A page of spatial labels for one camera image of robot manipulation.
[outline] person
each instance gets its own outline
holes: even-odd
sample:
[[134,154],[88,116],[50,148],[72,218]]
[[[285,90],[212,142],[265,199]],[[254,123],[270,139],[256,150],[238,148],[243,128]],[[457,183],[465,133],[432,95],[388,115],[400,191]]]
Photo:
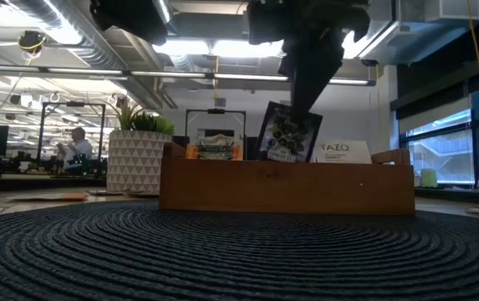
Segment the person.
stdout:
[[92,157],[92,145],[85,139],[85,130],[77,127],[72,130],[72,141],[68,147],[58,143],[59,153],[64,158],[64,172],[71,176],[80,176],[83,173],[81,163],[75,163],[79,155],[85,155],[89,160]]

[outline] wooden box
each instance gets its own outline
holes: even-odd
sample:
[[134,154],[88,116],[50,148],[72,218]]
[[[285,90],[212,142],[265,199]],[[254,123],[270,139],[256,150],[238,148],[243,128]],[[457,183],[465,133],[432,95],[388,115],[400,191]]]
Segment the wooden box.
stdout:
[[[377,164],[178,159],[168,145],[160,208],[221,212],[414,215],[408,150],[372,156]],[[379,163],[394,161],[395,165]]]

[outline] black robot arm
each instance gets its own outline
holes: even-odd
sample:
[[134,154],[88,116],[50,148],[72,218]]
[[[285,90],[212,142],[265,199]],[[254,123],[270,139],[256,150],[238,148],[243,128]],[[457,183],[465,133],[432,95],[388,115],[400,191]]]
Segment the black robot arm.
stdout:
[[295,116],[308,113],[342,65],[345,34],[354,41],[369,30],[369,15],[342,0],[251,0],[248,6],[250,43],[283,39],[286,56],[279,73],[289,77]]

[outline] round woven rug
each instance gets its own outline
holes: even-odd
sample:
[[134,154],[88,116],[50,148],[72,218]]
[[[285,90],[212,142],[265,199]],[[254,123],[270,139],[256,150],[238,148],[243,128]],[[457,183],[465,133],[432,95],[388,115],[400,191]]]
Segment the round woven rug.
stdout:
[[0,216],[0,300],[479,299],[479,219],[160,211]]

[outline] white geometric planter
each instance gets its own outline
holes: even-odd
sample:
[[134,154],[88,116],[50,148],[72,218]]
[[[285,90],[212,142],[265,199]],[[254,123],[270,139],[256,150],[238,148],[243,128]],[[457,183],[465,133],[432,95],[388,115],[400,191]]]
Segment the white geometric planter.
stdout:
[[163,145],[172,136],[150,131],[114,130],[109,136],[108,191],[159,194]]

